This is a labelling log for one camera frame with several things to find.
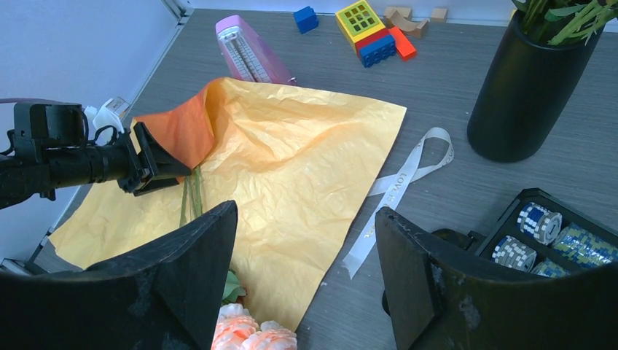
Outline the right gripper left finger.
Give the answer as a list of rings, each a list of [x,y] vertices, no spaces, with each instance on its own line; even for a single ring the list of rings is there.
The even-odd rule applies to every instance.
[[[238,207],[83,271],[1,274],[3,349],[209,349],[230,266]]]

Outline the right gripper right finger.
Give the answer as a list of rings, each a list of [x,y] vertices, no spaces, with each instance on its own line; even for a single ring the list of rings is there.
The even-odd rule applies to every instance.
[[[375,216],[398,349],[615,349],[617,264],[547,278],[478,257],[394,210]]]

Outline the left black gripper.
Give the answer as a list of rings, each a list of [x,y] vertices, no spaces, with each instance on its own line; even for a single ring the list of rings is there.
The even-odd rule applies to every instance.
[[[117,181],[135,196],[179,184],[192,169],[166,151],[143,122],[130,131],[108,125],[112,140],[98,145],[88,138],[79,104],[20,101],[13,106],[12,192],[53,193],[58,188]]]

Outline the orange flower bouquet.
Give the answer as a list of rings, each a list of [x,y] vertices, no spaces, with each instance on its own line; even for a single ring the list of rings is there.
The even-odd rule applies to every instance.
[[[204,213],[201,171],[197,167],[184,180],[179,225]],[[261,324],[243,305],[246,289],[229,269],[216,322],[212,349],[297,349],[297,335],[274,320]]]

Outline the orange yellow wrapping paper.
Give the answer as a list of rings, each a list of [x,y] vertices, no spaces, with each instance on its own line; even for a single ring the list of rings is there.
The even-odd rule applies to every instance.
[[[299,326],[396,140],[404,106],[291,85],[215,79],[141,115],[198,166],[201,203],[234,200],[232,269],[259,321]]]

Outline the cream printed ribbon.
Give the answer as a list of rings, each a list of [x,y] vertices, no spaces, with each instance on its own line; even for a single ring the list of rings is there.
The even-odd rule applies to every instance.
[[[432,166],[421,167],[423,148],[429,139],[445,141],[447,149],[438,163]],[[364,224],[353,246],[343,258],[343,267],[347,270],[350,279],[356,275],[376,243],[375,215],[379,209],[385,206],[390,209],[396,209],[410,183],[448,165],[453,161],[453,158],[454,148],[450,134],[443,128],[433,127],[415,145],[396,174],[383,176],[374,181],[368,196],[379,195],[380,201]]]

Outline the black vase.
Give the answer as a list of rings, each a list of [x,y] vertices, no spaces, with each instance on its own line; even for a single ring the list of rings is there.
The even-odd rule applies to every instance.
[[[529,39],[516,11],[498,46],[467,126],[472,149],[515,163],[543,145],[568,103],[602,35],[566,46]]]

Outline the pink flowers in vase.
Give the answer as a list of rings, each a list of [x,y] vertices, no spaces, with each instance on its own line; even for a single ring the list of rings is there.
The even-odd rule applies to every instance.
[[[617,18],[617,0],[528,0],[513,4],[523,34],[537,44],[556,47],[589,42]]]

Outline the black poker chip case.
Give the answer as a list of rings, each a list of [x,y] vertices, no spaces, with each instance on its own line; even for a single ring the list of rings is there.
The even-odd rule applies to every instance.
[[[457,285],[617,291],[617,232],[539,188],[522,190],[493,231],[468,248],[436,243],[431,269]]]

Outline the pink metronome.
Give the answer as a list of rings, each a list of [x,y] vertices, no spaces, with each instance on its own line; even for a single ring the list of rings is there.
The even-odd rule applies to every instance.
[[[219,49],[231,75],[248,82],[296,85],[296,78],[266,41],[239,15],[215,25]]]

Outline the blue toy block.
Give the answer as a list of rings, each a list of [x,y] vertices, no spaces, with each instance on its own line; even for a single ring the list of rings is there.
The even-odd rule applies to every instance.
[[[306,6],[294,12],[293,17],[301,34],[305,34],[318,27],[317,14],[311,6]]]

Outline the yellow toy block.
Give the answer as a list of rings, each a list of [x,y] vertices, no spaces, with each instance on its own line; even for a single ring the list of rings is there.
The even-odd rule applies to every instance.
[[[352,48],[385,26],[367,1],[356,1],[335,13],[337,25]]]

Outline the red blue toy blocks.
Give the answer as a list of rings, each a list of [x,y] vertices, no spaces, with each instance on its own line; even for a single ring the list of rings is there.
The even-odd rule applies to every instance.
[[[356,54],[365,68],[398,55],[408,61],[417,55],[417,50],[404,32],[397,28],[383,28],[355,43]]]

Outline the wooden toy pieces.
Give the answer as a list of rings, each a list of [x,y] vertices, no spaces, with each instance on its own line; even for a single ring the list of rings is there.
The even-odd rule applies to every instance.
[[[435,7],[429,19],[414,21],[411,7],[386,7],[383,19],[388,28],[398,28],[403,34],[422,39],[429,29],[429,23],[445,23],[448,9]]]

